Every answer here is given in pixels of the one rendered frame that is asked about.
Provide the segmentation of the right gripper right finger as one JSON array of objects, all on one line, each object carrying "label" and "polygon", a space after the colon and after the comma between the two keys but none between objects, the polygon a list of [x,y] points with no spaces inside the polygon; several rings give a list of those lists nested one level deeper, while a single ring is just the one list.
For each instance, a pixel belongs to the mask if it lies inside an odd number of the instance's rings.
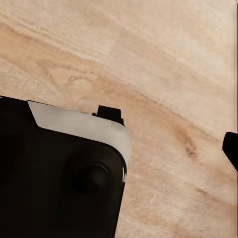
[{"label": "right gripper right finger", "polygon": [[226,132],[222,149],[238,172],[238,134]]}]

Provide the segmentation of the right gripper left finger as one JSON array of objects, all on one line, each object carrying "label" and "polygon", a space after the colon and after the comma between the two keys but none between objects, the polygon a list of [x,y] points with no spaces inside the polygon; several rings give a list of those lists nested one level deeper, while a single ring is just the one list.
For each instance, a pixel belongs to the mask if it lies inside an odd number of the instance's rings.
[{"label": "right gripper left finger", "polygon": [[22,132],[0,137],[0,191],[26,150]]}]

